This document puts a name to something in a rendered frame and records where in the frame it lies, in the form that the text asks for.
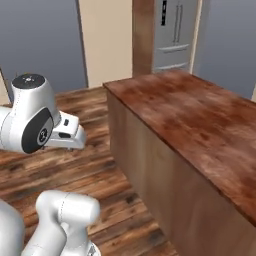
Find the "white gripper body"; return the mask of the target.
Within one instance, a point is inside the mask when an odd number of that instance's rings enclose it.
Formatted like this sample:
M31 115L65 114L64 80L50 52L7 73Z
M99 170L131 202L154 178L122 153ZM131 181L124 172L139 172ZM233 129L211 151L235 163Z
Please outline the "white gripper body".
M46 143L48 147L67 149L83 149L85 147L86 134L81 126L78 126L74 134L53 131Z

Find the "wooden kitchen island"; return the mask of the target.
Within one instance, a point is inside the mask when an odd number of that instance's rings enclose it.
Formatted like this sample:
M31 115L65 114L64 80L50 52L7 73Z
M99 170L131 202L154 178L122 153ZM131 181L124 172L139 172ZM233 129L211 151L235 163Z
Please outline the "wooden kitchen island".
M256 103L184 71L105 83L116 164L180 256L256 256Z

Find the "tall brown wooden panel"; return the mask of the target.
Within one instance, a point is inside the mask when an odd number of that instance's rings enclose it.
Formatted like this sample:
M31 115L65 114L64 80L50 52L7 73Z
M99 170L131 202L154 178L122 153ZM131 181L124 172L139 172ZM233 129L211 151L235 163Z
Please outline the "tall brown wooden panel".
M154 0L132 0L132 75L152 72Z

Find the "stainless steel fridge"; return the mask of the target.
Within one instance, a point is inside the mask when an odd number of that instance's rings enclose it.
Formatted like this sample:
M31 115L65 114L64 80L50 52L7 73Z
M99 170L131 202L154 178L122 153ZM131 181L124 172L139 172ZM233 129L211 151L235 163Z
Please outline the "stainless steel fridge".
M155 0L153 72L189 70L198 0Z

